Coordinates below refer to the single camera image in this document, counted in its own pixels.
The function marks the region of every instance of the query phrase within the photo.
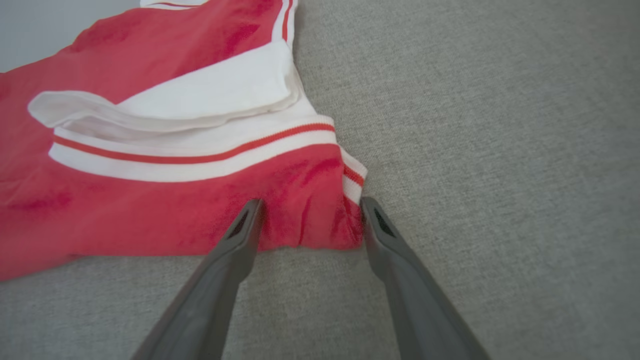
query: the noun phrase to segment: red and white shirt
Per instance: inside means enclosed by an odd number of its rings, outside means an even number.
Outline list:
[[[253,198],[260,250],[359,246],[367,171],[304,94],[297,1],[141,5],[0,74],[0,279],[206,254]]]

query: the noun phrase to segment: gray fabric surface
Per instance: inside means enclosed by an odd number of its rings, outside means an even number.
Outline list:
[[[301,1],[308,97],[494,359],[640,354],[640,3]],[[122,359],[198,258],[0,285],[0,357]],[[225,359],[394,359],[363,251],[263,253]]]

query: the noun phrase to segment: folded white fabric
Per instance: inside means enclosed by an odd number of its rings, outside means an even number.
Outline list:
[[[98,138],[144,138],[218,127],[230,119],[284,110],[303,89],[283,40],[190,72],[120,104],[81,91],[42,92],[28,106],[47,127]]]

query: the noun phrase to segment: white stripe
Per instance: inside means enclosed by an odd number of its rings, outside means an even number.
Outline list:
[[[282,7],[280,8],[280,12],[278,12],[278,17],[276,17],[276,21],[273,23],[273,29],[271,30],[271,41],[282,40],[282,23],[284,21],[284,13],[287,11],[287,7],[289,5],[289,0],[282,0]]]
[[[226,160],[200,164],[153,164],[116,160],[75,150],[58,143],[53,144],[49,156],[70,168],[90,174],[129,180],[177,183],[227,176],[286,152],[326,143],[336,144],[333,131],[309,131],[242,152]]]
[[[346,196],[347,199],[360,205],[360,196],[362,196],[362,187],[358,183],[356,183],[354,180],[351,180],[346,175],[343,175],[342,189],[344,190],[344,196]]]
[[[148,156],[206,156],[221,154],[236,147],[282,131],[309,124],[328,124],[333,119],[322,115],[287,119],[288,111],[265,114],[230,122],[220,127],[162,134],[139,140],[109,141],[57,127],[54,134],[77,143],[125,154]]]
[[[158,5],[158,3],[170,3],[170,4],[176,4],[176,5],[202,5],[204,3],[206,3],[208,0],[180,0],[180,1],[176,1],[176,0],[171,0],[171,1],[166,1],[166,0],[140,0],[140,7],[141,8],[146,8],[149,7],[151,5]]]
[[[291,10],[289,10],[289,18],[287,19],[287,45],[290,49],[293,49],[293,36],[295,32],[294,18],[296,15],[296,8],[298,7],[298,0],[293,0]]]
[[[367,177],[367,168],[362,165],[361,162],[356,160],[353,156],[349,155],[341,146],[340,153],[342,154],[342,161],[351,170],[355,171],[358,175],[362,176],[362,179]]]
[[[186,8],[184,6],[171,6],[167,4],[150,4],[146,6],[141,6],[141,8],[145,9],[162,9],[162,10],[188,10],[193,8]]]

